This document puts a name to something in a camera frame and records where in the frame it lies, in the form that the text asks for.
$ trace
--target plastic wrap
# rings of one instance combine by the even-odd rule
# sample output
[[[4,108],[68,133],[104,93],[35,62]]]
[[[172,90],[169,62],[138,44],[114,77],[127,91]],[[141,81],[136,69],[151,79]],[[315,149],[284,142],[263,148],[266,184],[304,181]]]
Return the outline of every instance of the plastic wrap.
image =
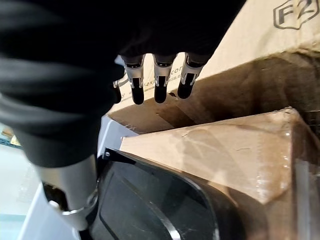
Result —
[[[320,142],[292,108],[125,138],[120,150],[226,194],[248,239],[319,239]]]

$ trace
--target robotic hand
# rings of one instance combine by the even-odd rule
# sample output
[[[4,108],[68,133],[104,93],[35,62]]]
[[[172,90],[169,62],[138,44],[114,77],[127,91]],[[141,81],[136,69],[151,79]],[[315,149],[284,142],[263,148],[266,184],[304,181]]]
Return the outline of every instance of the robotic hand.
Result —
[[[13,128],[48,203],[74,228],[89,226],[98,201],[94,156],[101,116],[124,75],[117,55],[142,104],[144,54],[154,55],[162,103],[172,63],[186,52],[178,95],[187,98],[244,2],[168,15],[157,6],[143,15],[136,2],[0,0],[0,121]]]

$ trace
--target white surface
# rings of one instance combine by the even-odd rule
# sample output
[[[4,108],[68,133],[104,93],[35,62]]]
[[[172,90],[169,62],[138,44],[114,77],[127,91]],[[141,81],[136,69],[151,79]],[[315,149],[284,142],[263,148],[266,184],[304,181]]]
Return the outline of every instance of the white surface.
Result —
[[[23,223],[24,216],[22,215],[9,215],[8,218],[0,216],[0,239],[17,240]]]
[[[122,137],[135,135],[137,134],[104,116],[101,120],[98,156],[104,153],[105,148],[119,149]],[[78,240],[78,233],[49,207],[43,188],[39,185],[18,240]]]
[[[0,144],[0,183],[0,214],[27,215],[39,181],[21,149]]]

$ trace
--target cardboard box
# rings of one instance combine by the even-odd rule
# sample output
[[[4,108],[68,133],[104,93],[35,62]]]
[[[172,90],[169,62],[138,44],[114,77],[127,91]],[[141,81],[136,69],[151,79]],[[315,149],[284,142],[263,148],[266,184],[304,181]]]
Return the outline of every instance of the cardboard box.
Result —
[[[320,124],[319,0],[248,0],[185,100],[177,95],[183,61],[180,53],[173,63],[167,99],[157,104],[153,58],[147,55],[144,104],[133,103],[124,81],[123,101],[108,115],[139,134],[287,106],[306,115],[311,125]]]
[[[120,150],[225,193],[248,239],[320,236],[320,142],[292,108],[128,137]]]

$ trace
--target black fingertip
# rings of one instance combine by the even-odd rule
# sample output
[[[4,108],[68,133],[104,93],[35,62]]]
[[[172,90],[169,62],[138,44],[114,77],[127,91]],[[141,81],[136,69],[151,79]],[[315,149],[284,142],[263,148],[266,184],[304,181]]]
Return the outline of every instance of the black fingertip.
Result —
[[[154,100],[158,104],[162,104],[167,98],[167,87],[166,86],[155,86],[154,88]]]
[[[131,88],[131,90],[132,90],[133,102],[137,105],[142,104],[145,100],[143,87],[135,87],[135,88]]]
[[[120,92],[120,87],[117,86],[116,88],[113,87],[113,91],[115,93],[115,104],[118,104],[121,102],[121,92]]]
[[[187,99],[191,95],[192,88],[193,88],[193,85],[182,84],[180,82],[179,88],[178,88],[178,96],[179,96],[179,98]]]
[[[88,229],[83,230],[83,231],[79,231],[79,235],[80,235],[81,240],[94,240]]]

